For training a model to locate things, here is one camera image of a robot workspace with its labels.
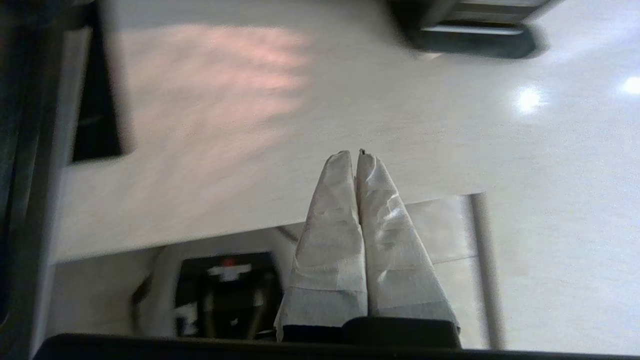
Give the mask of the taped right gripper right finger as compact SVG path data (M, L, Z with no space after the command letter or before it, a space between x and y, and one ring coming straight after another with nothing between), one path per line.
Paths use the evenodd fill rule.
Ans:
M355 180L370 316L444 321L460 332L453 307L384 162L361 149Z

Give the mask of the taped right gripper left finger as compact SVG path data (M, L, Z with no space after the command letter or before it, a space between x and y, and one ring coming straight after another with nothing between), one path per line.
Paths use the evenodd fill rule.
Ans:
M365 248L347 150L327 158L274 322L279 342L338 342L368 314Z

